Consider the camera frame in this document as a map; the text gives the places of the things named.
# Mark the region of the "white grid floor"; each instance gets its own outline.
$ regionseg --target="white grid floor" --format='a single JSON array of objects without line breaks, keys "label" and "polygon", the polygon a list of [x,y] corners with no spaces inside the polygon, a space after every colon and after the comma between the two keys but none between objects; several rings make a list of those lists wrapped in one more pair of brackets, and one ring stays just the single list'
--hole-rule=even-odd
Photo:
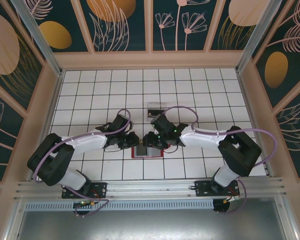
[{"label": "white grid floor", "polygon": [[[67,71],[51,132],[63,137],[80,135],[112,122],[119,109],[127,108],[134,123],[132,131],[142,139],[153,131],[146,114],[148,103],[153,102],[191,107],[198,113],[201,129],[251,128],[234,69],[137,69]],[[187,109],[172,109],[167,118],[175,124],[195,120]],[[149,180],[210,178],[224,164],[217,149],[179,147],[151,159],[132,159],[131,149],[98,149],[73,156],[70,168],[94,181]],[[266,176],[264,166],[255,167],[250,176]]]}]

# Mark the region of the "decorative wallpaper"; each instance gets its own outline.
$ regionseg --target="decorative wallpaper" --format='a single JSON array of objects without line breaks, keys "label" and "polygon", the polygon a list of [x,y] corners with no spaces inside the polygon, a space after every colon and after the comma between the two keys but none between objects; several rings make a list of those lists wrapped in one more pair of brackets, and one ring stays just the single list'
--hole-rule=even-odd
[{"label": "decorative wallpaper", "polygon": [[277,18],[279,17],[279,15],[280,15],[282,9],[284,8],[284,6],[286,5],[287,1],[288,1],[288,0],[282,0],[282,2],[281,2],[281,4],[280,4],[280,7],[279,7],[278,11],[276,11],[274,17],[272,18],[271,23],[269,24],[267,30],[265,31],[264,35],[262,36],[262,38],[261,38],[261,40],[260,40],[260,42],[259,42],[259,44],[256,46],[254,52],[252,53],[252,57],[253,57],[253,58],[255,58],[255,56],[256,56],[256,54],[258,53],[258,51],[259,51],[261,45],[264,43],[265,38],[268,36],[270,30],[272,29],[273,25],[275,24]]},{"label": "decorative wallpaper", "polygon": [[203,50],[215,0],[153,0],[153,50]]},{"label": "decorative wallpaper", "polygon": [[80,0],[96,52],[145,51],[144,0]]},{"label": "decorative wallpaper", "polygon": [[243,50],[269,0],[226,0],[211,50]]},{"label": "decorative wallpaper", "polygon": [[24,3],[53,52],[88,51],[70,0],[24,0]]},{"label": "decorative wallpaper", "polygon": [[276,115],[276,119],[300,178],[300,93]]},{"label": "decorative wallpaper", "polygon": [[42,65],[0,4],[0,86],[28,108]]},{"label": "decorative wallpaper", "polygon": [[0,98],[0,181],[4,177],[23,120]]},{"label": "decorative wallpaper", "polygon": [[300,0],[296,0],[256,67],[274,107],[300,81]]}]

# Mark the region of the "purple cable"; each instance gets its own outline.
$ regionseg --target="purple cable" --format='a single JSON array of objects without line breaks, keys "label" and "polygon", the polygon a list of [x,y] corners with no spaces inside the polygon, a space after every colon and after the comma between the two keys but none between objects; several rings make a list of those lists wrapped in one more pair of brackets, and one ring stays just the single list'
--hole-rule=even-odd
[{"label": "purple cable", "polygon": [[[73,140],[76,140],[76,139],[79,139],[79,138],[82,138],[82,137],[87,137],[87,136],[97,136],[97,135],[111,135],[111,134],[116,134],[116,133],[119,133],[121,132],[122,130],[125,130],[130,122],[131,122],[131,114],[130,112],[127,110],[127,109],[120,109],[118,112],[117,112],[117,115],[121,112],[121,111],[125,111],[128,113],[128,122],[120,129],[116,130],[116,131],[112,131],[112,132],[88,132],[88,133],[85,133],[85,134],[81,134],[81,135],[78,135],[78,136],[74,136],[74,137],[70,137],[70,138],[67,138],[66,140],[63,140],[59,143],[57,143],[56,145],[54,145],[44,156],[43,158],[41,159],[41,161],[39,162],[38,166],[36,167],[34,173],[33,173],[33,179],[35,182],[37,183],[42,183],[43,181],[38,181],[37,180],[37,175],[38,175],[38,171],[39,169],[41,168],[42,164],[45,162],[45,160],[47,159],[47,157],[56,149],[58,148],[59,146],[61,146],[62,144],[65,144],[69,141],[73,141]],[[81,197],[81,198],[84,198],[84,199],[88,199],[88,200],[91,200],[91,201],[95,201],[95,200],[98,200],[97,204],[100,202],[100,201],[106,201],[105,204],[101,205],[99,208],[97,208],[96,210],[92,211],[92,212],[89,212],[87,213],[86,215],[83,215],[82,217],[84,218],[84,216],[88,217],[88,216],[91,216],[97,212],[100,211],[100,209],[102,209],[105,205],[107,205],[109,203],[109,200],[108,199],[99,199],[99,198],[91,198],[91,197],[88,197],[88,196],[84,196],[84,195],[81,195],[80,193],[76,192],[74,189],[72,189],[71,187],[68,187],[68,186],[65,186],[67,189],[69,189],[71,192],[73,192],[74,194],[76,194],[77,196]],[[79,216],[79,214],[77,213],[77,209],[79,207],[76,207],[74,212],[77,216]]]},{"label": "purple cable", "polygon": [[242,205],[239,208],[237,208],[236,210],[218,211],[217,213],[220,213],[220,214],[234,214],[234,213],[240,211],[246,205],[246,202],[247,202],[247,189],[246,189],[244,183],[239,178],[237,178],[237,181],[242,185],[242,188],[243,188],[243,191],[244,191],[244,199],[243,199]]},{"label": "purple cable", "polygon": [[240,129],[240,130],[226,131],[226,132],[216,132],[216,133],[215,132],[200,131],[200,130],[195,129],[195,127],[194,127],[194,125],[199,122],[199,116],[193,109],[191,109],[190,107],[187,107],[187,106],[172,106],[172,107],[169,107],[166,110],[164,110],[162,114],[164,114],[165,112],[167,112],[170,109],[188,109],[191,112],[193,112],[195,117],[196,117],[196,120],[191,124],[191,128],[192,128],[193,131],[195,131],[198,134],[205,134],[205,135],[211,135],[211,136],[224,136],[224,135],[228,135],[228,134],[238,134],[238,133],[244,133],[244,132],[261,132],[261,133],[265,133],[265,134],[269,135],[272,138],[273,143],[274,143],[273,150],[272,150],[272,152],[269,156],[267,156],[261,162],[256,163],[253,167],[256,167],[256,166],[259,166],[261,164],[266,163],[267,161],[269,161],[275,155],[275,153],[277,151],[278,142],[277,142],[275,136],[271,132],[268,132],[266,130],[258,129],[258,128],[245,128],[245,129]]}]

